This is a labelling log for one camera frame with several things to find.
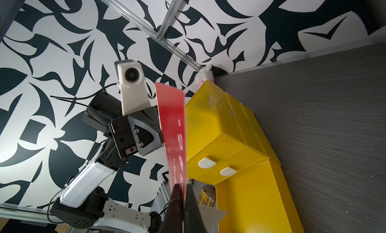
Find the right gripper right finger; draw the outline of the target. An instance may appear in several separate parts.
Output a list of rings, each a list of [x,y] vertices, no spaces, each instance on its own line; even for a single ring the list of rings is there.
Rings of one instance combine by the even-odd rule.
[[[184,202],[184,233],[207,233],[196,202],[192,185],[186,185]]]

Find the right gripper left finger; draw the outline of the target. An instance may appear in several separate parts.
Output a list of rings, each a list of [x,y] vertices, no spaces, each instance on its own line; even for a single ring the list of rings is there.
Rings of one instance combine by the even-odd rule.
[[[184,198],[180,184],[175,184],[166,209],[166,215],[158,233],[182,233],[184,218]]]

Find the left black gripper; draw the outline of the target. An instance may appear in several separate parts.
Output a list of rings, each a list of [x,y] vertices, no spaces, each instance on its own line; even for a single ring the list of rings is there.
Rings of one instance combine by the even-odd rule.
[[[145,156],[164,146],[157,106],[123,115],[121,102],[102,90],[96,93],[82,119],[113,141],[121,160],[134,153]]]

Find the cream postcard red text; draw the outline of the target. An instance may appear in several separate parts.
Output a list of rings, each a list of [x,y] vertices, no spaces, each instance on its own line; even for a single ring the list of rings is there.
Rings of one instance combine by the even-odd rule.
[[[213,207],[198,205],[200,215],[207,233],[211,233],[214,227],[226,216],[227,211],[219,210]]]

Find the red postcard white text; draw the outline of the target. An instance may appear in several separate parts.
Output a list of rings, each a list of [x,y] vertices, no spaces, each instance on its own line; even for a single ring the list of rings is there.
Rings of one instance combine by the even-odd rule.
[[[187,187],[185,95],[183,91],[162,83],[156,83],[155,90],[170,187],[179,185],[185,198]]]

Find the yellow bottom drawer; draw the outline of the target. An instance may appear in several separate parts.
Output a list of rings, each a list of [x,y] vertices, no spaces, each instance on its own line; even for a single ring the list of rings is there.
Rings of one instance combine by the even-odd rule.
[[[304,228],[280,164],[265,158],[216,184],[226,211],[220,233],[302,233]]]

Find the yellow plastic drawer cabinet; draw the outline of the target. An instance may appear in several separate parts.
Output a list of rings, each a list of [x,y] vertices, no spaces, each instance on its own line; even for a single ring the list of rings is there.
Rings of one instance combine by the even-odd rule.
[[[254,113],[213,82],[185,112],[188,178],[216,185],[266,158],[280,162]]]

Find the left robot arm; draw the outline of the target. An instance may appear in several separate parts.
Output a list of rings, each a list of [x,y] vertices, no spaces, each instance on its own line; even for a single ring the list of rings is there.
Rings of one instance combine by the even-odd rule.
[[[150,104],[146,90],[121,90],[121,99],[100,90],[82,119],[107,140],[68,182],[51,207],[51,214],[77,229],[107,227],[129,233],[157,232],[162,223],[160,214],[122,206],[100,186],[135,155],[145,156],[163,146],[158,109]]]

